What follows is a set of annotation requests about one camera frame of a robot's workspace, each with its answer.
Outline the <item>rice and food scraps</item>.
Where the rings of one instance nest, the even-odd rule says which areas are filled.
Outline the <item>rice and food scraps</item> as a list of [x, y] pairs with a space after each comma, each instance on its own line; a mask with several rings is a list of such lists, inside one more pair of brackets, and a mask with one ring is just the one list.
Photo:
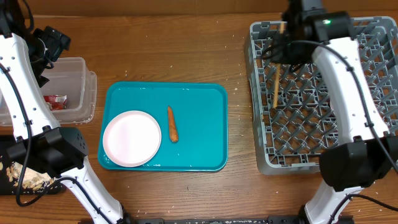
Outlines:
[[[12, 162], [10, 166], [6, 167], [4, 162], [1, 162], [1, 177], [4, 177], [4, 183], [1, 187], [11, 186], [12, 189], [16, 189], [18, 186], [19, 177], [21, 174], [22, 165], [17, 162]], [[52, 184], [54, 178], [51, 178], [47, 173], [41, 174], [30, 168], [25, 170], [22, 189], [23, 190], [33, 190], [34, 192], [38, 190], [43, 190], [44, 187]]]

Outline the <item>white napkin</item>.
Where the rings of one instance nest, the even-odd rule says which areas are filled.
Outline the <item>white napkin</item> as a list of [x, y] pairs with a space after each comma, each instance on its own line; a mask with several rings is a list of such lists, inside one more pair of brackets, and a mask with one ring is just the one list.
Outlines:
[[52, 105], [49, 102], [46, 102], [46, 104], [47, 104], [47, 107], [49, 108], [49, 110], [52, 111], [53, 110]]

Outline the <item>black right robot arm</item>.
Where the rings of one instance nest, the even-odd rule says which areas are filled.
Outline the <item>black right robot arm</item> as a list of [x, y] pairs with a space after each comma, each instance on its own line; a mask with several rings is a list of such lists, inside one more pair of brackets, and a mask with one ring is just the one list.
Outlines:
[[286, 28], [262, 58], [286, 65], [314, 63], [338, 129], [338, 145], [319, 158], [323, 180], [297, 222], [338, 223], [352, 198], [397, 169], [397, 136], [374, 104], [349, 14], [328, 12], [321, 1], [290, 1], [282, 18]]

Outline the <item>red snack wrapper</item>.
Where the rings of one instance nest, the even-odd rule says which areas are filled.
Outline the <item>red snack wrapper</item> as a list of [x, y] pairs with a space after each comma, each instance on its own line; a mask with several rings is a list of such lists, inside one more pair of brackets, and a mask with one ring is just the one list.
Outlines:
[[47, 95], [44, 100], [52, 105], [53, 110], [66, 109], [67, 95]]

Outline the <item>wooden chopstick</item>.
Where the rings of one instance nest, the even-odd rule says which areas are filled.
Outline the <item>wooden chopstick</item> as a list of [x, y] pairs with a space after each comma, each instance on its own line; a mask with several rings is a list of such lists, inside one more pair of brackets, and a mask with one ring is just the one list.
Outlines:
[[[284, 33], [284, 22], [282, 21], [280, 23], [279, 34], [282, 35], [283, 33]], [[274, 97], [273, 97], [273, 104], [272, 104], [273, 108], [277, 108], [279, 83], [280, 83], [280, 64], [278, 63], [276, 65], [276, 71], [275, 71]]]

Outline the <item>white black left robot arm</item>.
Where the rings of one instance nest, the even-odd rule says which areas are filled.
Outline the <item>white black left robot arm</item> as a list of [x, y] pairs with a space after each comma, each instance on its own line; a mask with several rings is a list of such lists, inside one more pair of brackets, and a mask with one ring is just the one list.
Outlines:
[[[133, 223], [122, 204], [96, 176], [88, 159], [88, 146], [78, 128], [62, 127], [46, 104], [42, 76], [52, 69], [70, 38], [51, 28], [26, 26], [18, 1], [1, 1], [1, 92], [12, 119], [14, 142], [5, 156], [22, 165], [16, 202], [27, 207], [51, 188], [63, 184], [84, 206], [95, 223]], [[21, 192], [27, 169], [54, 179], [36, 198], [23, 202]]]

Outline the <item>grey dish rack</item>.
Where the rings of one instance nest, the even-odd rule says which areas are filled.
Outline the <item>grey dish rack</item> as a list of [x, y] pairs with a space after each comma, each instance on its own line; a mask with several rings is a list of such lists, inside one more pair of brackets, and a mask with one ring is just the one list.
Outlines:
[[[397, 23], [393, 18], [355, 17], [359, 56], [374, 104], [392, 134], [397, 133]], [[296, 72], [280, 66], [277, 108], [273, 108], [276, 65], [261, 57], [279, 33], [277, 21], [254, 22], [244, 44], [251, 88], [257, 168], [265, 175], [318, 172], [322, 152], [338, 144], [336, 118], [317, 67]]]

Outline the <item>large white round plate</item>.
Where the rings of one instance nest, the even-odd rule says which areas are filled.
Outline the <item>large white round plate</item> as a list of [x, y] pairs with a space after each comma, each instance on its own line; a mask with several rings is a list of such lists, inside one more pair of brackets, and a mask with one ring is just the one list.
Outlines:
[[103, 148], [109, 159], [122, 167], [149, 162], [158, 152], [162, 131], [158, 122], [143, 111], [127, 111], [114, 117], [105, 127]]

